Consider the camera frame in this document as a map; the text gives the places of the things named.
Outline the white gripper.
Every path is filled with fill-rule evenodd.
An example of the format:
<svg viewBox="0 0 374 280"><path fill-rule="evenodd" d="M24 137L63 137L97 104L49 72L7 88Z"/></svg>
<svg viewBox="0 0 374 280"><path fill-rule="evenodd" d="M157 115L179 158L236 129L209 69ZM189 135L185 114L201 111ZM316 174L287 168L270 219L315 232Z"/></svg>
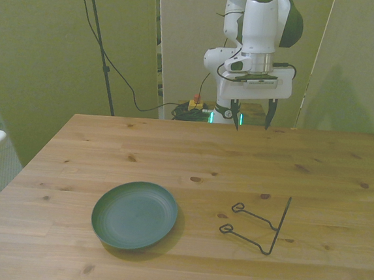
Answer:
<svg viewBox="0 0 374 280"><path fill-rule="evenodd" d="M240 102L238 99L268 99L268 113L264 121L267 130L277 110L277 99L288 99L292 92L294 68L275 68L268 76L228 72L221 75L219 95L230 101L230 109L236 130L239 127Z"/></svg>

